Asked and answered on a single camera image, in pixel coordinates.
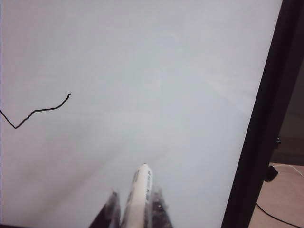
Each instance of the black frame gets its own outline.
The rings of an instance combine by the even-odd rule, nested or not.
[[[304,57],[304,1],[283,0],[222,228],[248,227]]]

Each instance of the white marker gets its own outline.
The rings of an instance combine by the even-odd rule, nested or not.
[[[152,170],[147,164],[143,164],[134,175],[121,228],[148,228],[151,226],[151,213],[149,213],[151,189]]]

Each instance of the black cable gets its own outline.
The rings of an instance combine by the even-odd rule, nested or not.
[[[6,117],[6,115],[1,111],[1,109],[0,109],[0,112],[1,112],[1,114],[4,116],[4,118],[7,120],[7,122],[9,122],[9,124],[10,124],[13,128],[17,129],[17,128],[19,128],[21,125],[23,125],[23,123],[24,123],[26,120],[28,120],[28,119],[31,117],[31,115],[33,115],[34,113],[44,112],[44,111],[51,111],[51,110],[55,110],[55,109],[60,108],[60,107],[68,100],[68,98],[70,97],[70,95],[71,95],[71,94],[68,94],[67,97],[66,97],[66,99],[65,99],[60,105],[58,105],[58,106],[55,107],[55,108],[45,108],[45,109],[34,110],[33,112],[31,112],[31,113],[27,116],[27,118],[25,118],[24,120],[22,120],[22,122],[21,122],[18,126],[14,126],[14,125],[10,122],[10,120]]]
[[[286,221],[284,221],[284,220],[281,220],[281,219],[279,219],[279,218],[277,218],[277,217],[275,217],[275,216],[269,214],[267,211],[265,211],[263,208],[261,208],[261,206],[258,205],[258,203],[256,203],[256,205],[258,206],[258,208],[260,208],[260,210],[261,210],[262,212],[264,212],[264,213],[267,214],[268,216],[272,217],[273,219],[276,219],[276,220],[278,220],[278,221],[280,221],[280,222],[286,223],[286,224],[288,224],[288,225],[290,225],[290,226],[293,226],[293,227],[303,228],[303,227],[300,227],[300,226],[291,224],[291,223],[289,223],[289,222],[286,222]]]

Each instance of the whiteboard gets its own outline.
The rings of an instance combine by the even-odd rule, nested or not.
[[[280,0],[1,1],[1,223],[85,228],[148,163],[175,228],[221,225]]]

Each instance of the black marker line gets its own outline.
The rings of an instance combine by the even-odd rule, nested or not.
[[[27,118],[25,118],[24,120],[22,120],[22,122],[21,122],[18,126],[16,126],[16,127],[10,122],[10,120],[9,120],[9,119],[6,117],[6,115],[1,111],[1,109],[0,109],[0,112],[1,112],[1,114],[4,116],[4,118],[7,120],[7,122],[9,122],[9,124],[10,124],[13,128],[17,129],[17,128],[19,128],[21,125],[23,125],[23,123],[24,123],[26,120],[28,120],[28,119],[31,117],[31,115],[33,115],[34,113],[44,112],[44,111],[51,111],[51,110],[55,110],[55,109],[60,108],[60,107],[68,100],[68,98],[70,97],[70,95],[71,95],[71,94],[68,94],[67,97],[66,97],[66,99],[65,99],[60,105],[58,105],[58,106],[55,107],[55,108],[45,108],[45,109],[34,110],[33,112],[31,112],[31,113],[27,116]]]

